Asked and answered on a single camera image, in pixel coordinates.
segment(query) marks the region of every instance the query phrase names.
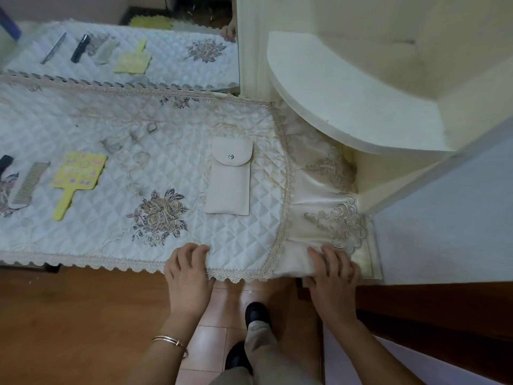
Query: gold bangle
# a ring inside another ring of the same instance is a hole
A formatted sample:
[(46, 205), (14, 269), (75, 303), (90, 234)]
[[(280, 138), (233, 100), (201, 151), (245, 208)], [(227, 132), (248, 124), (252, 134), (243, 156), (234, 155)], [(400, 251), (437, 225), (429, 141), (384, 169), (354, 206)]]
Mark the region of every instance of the gold bangle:
[[(178, 339), (171, 338), (170, 336), (167, 336), (167, 335), (158, 335), (158, 336), (155, 336), (153, 339), (151, 339), (152, 342), (155, 342), (156, 340), (163, 340), (164, 342), (174, 344), (176, 347), (185, 347), (183, 345), (183, 343), (181, 343)], [(187, 349), (185, 349), (184, 357), (182, 359), (185, 359), (188, 356), (189, 356), (189, 351), (187, 351)]]

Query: curved shelf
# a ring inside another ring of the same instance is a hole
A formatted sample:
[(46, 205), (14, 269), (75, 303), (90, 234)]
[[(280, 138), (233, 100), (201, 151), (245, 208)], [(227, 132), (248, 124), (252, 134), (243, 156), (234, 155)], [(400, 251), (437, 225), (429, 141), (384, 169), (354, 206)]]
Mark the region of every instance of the curved shelf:
[(453, 151), (412, 44), (272, 31), (267, 62), (291, 108), (347, 146), (374, 154)]

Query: black shoe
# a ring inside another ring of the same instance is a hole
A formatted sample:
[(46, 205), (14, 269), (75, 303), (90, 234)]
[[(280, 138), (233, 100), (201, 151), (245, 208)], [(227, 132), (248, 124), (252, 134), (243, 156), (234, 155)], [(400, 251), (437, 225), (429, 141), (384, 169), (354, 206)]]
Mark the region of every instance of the black shoe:
[(244, 318), (246, 319), (246, 328), (252, 321), (256, 320), (260, 320), (271, 325), (271, 315), (269, 315), (269, 310), (261, 302), (255, 301), (249, 304), (246, 308)]
[(243, 367), (246, 368), (249, 374), (253, 375), (253, 368), (249, 363), (246, 350), (244, 349), (244, 342), (236, 343), (226, 356), (225, 370)]

